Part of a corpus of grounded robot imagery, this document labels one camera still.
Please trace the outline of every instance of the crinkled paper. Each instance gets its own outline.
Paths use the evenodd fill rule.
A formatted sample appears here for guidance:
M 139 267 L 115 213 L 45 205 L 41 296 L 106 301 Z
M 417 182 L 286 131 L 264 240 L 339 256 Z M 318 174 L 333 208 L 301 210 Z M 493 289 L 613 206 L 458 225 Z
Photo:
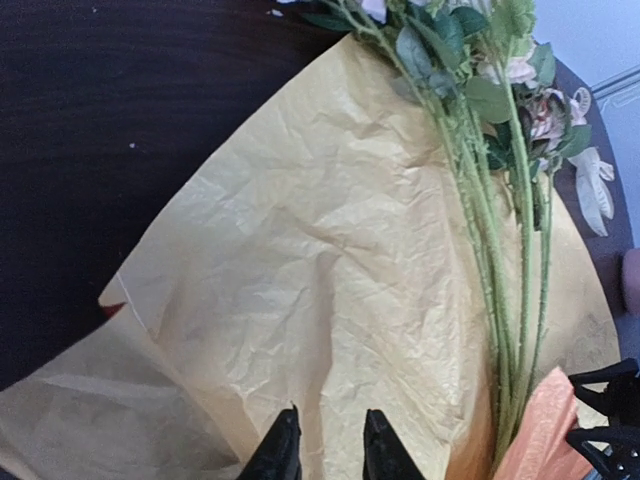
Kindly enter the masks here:
M 232 479 L 295 403 L 304 477 L 362 475 L 368 408 L 429 480 L 486 478 L 488 332 L 434 124 L 346 39 L 243 125 L 106 289 L 105 327 L 0 394 L 0 462 L 24 479 Z M 504 189 L 505 264 L 517 229 Z M 561 202 L 540 375 L 617 360 Z

